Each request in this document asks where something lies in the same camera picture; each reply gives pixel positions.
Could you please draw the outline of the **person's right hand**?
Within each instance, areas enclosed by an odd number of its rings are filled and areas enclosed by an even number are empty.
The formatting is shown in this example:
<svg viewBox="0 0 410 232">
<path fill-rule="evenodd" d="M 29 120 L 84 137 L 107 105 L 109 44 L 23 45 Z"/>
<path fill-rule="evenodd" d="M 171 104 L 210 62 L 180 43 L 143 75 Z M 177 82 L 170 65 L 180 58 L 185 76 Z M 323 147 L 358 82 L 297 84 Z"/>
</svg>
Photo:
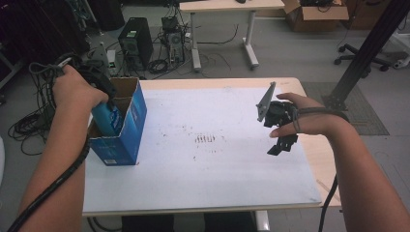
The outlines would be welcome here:
<svg viewBox="0 0 410 232">
<path fill-rule="evenodd" d="M 284 93 L 277 95 L 280 100 L 288 100 L 296 104 L 299 109 L 322 107 L 319 102 L 295 93 Z M 322 134 L 327 138 L 353 134 L 355 129 L 339 116 L 325 113 L 307 113 L 298 116 L 289 124 L 272 130 L 269 134 L 271 138 L 282 137 L 295 133 L 309 135 Z"/>
</svg>

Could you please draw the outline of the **person's left leg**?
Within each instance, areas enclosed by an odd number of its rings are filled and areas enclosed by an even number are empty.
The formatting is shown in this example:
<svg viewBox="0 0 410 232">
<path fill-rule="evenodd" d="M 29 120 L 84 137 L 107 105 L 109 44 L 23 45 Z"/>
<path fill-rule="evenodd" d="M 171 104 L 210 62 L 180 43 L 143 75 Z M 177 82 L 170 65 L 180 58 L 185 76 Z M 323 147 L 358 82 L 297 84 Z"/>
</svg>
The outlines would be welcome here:
<svg viewBox="0 0 410 232">
<path fill-rule="evenodd" d="M 122 232 L 174 232 L 174 216 L 125 216 Z"/>
</svg>

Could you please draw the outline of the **clear tape strip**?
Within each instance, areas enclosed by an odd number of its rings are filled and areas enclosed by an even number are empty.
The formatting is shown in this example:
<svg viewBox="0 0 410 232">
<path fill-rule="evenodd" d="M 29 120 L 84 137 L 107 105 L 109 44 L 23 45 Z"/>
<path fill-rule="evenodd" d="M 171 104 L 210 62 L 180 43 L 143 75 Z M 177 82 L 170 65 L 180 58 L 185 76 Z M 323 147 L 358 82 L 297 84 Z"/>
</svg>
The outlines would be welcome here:
<svg viewBox="0 0 410 232">
<path fill-rule="evenodd" d="M 323 182 L 319 179 L 316 180 L 316 184 L 318 186 L 319 192 L 322 196 L 322 199 L 325 200 L 332 188 L 333 185 L 333 179 L 331 179 L 330 182 Z M 334 193 L 334 195 L 332 196 L 331 199 L 331 205 L 339 205 L 340 204 L 340 197 L 339 197 L 339 193 L 338 193 L 338 188 L 336 188 L 336 191 Z"/>
</svg>

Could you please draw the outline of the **open computer case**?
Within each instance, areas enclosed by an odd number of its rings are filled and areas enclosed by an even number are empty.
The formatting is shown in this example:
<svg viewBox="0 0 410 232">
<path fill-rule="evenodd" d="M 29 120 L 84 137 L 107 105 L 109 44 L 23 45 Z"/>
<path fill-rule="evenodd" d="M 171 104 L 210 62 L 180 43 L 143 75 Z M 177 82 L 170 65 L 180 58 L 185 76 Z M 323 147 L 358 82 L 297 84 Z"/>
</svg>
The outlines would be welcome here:
<svg viewBox="0 0 410 232">
<path fill-rule="evenodd" d="M 176 16 L 161 19 L 164 44 L 168 52 L 169 62 L 180 65 L 185 62 L 183 29 Z"/>
</svg>

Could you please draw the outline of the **blue cardboard box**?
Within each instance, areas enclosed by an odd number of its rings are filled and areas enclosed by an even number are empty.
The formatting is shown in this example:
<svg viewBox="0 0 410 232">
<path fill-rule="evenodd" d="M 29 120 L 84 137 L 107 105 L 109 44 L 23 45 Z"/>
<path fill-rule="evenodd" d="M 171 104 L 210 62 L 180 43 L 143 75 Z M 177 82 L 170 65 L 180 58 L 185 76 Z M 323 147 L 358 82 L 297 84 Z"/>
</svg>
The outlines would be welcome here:
<svg viewBox="0 0 410 232">
<path fill-rule="evenodd" d="M 90 146 L 107 166 L 135 165 L 144 129 L 147 107 L 137 77 L 113 77 L 115 103 L 123 116 L 118 136 L 102 136 L 94 119 L 88 129 Z"/>
</svg>

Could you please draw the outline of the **black metal post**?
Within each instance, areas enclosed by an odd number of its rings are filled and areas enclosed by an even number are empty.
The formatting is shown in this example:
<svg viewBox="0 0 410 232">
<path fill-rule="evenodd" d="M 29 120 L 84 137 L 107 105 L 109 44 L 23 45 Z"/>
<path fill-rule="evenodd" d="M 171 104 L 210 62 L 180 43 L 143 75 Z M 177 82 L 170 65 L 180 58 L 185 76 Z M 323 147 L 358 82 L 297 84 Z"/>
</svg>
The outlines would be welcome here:
<svg viewBox="0 0 410 232">
<path fill-rule="evenodd" d="M 349 93 L 365 74 L 372 60 L 377 56 L 409 12 L 410 0 L 391 0 L 384 13 L 381 14 L 375 26 L 369 32 L 335 89 L 330 95 L 322 97 L 326 107 L 336 110 L 346 109 L 344 102 Z"/>
</svg>

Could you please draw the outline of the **grey floor mat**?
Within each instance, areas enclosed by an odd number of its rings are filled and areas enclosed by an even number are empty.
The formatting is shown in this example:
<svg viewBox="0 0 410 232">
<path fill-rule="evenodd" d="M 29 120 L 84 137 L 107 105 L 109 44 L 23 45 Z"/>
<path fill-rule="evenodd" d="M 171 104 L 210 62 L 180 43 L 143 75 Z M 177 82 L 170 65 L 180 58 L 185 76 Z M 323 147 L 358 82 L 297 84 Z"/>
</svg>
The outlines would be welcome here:
<svg viewBox="0 0 410 232">
<path fill-rule="evenodd" d="M 302 86 L 309 98 L 320 103 L 323 98 L 332 93 L 336 87 L 335 82 L 303 82 Z M 344 101 L 343 113 L 355 127 L 359 135 L 389 135 L 376 112 L 366 100 L 359 87 L 354 87 Z"/>
</svg>

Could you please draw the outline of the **black computer tower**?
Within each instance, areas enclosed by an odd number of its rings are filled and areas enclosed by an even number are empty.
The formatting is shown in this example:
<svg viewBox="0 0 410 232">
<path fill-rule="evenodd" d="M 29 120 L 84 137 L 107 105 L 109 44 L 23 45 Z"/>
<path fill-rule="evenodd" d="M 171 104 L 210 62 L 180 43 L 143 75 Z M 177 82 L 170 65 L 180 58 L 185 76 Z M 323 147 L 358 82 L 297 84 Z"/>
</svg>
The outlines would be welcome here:
<svg viewBox="0 0 410 232">
<path fill-rule="evenodd" d="M 145 71 L 154 50 L 147 18 L 131 17 L 118 41 L 129 67 Z"/>
</svg>

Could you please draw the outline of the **blue bottle with white cap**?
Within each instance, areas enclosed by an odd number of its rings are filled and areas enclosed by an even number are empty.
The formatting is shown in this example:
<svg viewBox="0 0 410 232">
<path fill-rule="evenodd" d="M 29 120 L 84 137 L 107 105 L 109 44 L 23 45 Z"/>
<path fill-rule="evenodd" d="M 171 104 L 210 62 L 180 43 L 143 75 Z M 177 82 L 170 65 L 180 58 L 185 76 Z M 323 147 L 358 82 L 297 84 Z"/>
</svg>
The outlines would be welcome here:
<svg viewBox="0 0 410 232">
<path fill-rule="evenodd" d="M 123 126 L 123 116 L 116 105 L 100 103 L 92 115 L 102 136 L 118 136 Z"/>
</svg>

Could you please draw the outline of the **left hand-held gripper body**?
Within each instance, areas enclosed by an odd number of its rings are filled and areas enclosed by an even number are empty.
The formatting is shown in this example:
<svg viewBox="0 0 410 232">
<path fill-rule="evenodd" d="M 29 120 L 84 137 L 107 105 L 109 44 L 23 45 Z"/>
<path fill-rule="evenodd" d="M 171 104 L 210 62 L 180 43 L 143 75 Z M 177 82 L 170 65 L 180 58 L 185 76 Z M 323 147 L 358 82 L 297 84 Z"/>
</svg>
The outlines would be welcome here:
<svg viewBox="0 0 410 232">
<path fill-rule="evenodd" d="M 105 92 L 110 98 L 113 98 L 116 95 L 116 88 L 110 81 L 108 65 L 104 43 L 100 42 L 92 57 L 81 61 L 77 70 L 89 84 Z"/>
</svg>

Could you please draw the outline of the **black curtain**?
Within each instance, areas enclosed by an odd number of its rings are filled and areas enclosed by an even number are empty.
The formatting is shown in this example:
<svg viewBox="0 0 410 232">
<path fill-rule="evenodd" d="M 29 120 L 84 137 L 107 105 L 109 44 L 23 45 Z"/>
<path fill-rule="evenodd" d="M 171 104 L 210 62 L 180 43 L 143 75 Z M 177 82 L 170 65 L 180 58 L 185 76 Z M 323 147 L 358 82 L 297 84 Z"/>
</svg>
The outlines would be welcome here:
<svg viewBox="0 0 410 232">
<path fill-rule="evenodd" d="M 0 89 L 31 62 L 89 48 L 70 0 L 0 0 Z"/>
</svg>

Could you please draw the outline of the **open brown cardboard box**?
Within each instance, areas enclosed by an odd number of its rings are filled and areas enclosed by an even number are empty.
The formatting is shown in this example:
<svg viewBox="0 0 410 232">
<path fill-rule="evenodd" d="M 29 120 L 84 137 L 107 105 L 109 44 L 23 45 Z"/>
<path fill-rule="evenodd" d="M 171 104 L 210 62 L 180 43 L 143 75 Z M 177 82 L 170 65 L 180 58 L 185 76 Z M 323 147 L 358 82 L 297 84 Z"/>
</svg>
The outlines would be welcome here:
<svg viewBox="0 0 410 232">
<path fill-rule="evenodd" d="M 285 20 L 294 32 L 331 32 L 341 20 L 349 18 L 347 7 L 341 0 L 332 0 L 325 6 L 303 6 L 303 0 L 281 0 Z"/>
</svg>

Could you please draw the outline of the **black office chair base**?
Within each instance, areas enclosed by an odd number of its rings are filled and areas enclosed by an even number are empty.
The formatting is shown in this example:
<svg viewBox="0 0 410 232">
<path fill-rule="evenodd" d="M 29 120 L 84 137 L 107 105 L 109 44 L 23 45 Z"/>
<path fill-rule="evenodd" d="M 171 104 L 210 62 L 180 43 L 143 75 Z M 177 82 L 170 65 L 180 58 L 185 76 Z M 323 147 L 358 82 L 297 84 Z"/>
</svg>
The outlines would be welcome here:
<svg viewBox="0 0 410 232">
<path fill-rule="evenodd" d="M 346 50 L 350 51 L 351 55 L 343 55 L 343 52 L 345 52 Z M 357 48 L 353 47 L 352 45 L 348 43 L 340 46 L 337 49 L 337 51 L 340 53 L 340 56 L 338 56 L 336 60 L 334 61 L 335 65 L 340 65 L 343 60 L 353 60 L 356 57 L 357 53 L 359 52 Z M 377 57 L 373 58 L 371 62 L 374 64 L 378 64 L 380 66 L 379 70 L 381 72 L 386 72 L 392 65 L 390 62 L 382 60 Z"/>
</svg>

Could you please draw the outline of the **person's right leg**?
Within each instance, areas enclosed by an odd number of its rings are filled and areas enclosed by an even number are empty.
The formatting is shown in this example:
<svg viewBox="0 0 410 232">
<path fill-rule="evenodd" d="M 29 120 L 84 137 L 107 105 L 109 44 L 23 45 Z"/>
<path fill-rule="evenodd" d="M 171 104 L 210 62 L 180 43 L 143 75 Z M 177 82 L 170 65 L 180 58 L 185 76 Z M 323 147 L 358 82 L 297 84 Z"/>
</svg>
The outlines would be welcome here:
<svg viewBox="0 0 410 232">
<path fill-rule="evenodd" d="M 204 232 L 256 232 L 250 212 L 206 213 Z"/>
</svg>

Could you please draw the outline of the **white-legged desk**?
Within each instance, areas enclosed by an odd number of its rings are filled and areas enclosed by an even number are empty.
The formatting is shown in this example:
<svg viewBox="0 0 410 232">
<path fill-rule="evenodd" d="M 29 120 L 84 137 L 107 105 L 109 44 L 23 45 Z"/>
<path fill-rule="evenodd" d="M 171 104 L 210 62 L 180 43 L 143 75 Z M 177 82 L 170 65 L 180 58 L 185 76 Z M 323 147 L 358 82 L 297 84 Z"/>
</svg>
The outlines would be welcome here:
<svg viewBox="0 0 410 232">
<path fill-rule="evenodd" d="M 256 12 L 261 10 L 283 10 L 284 3 L 281 0 L 200 0 L 183 2 L 179 5 L 179 9 L 181 12 L 190 15 L 192 66 L 197 73 L 201 70 L 201 61 L 195 22 L 200 18 L 217 21 L 218 19 L 229 19 L 237 14 L 246 15 L 248 17 L 248 30 L 243 38 L 243 46 L 249 58 L 249 68 L 253 70 L 259 66 L 251 45 Z"/>
</svg>

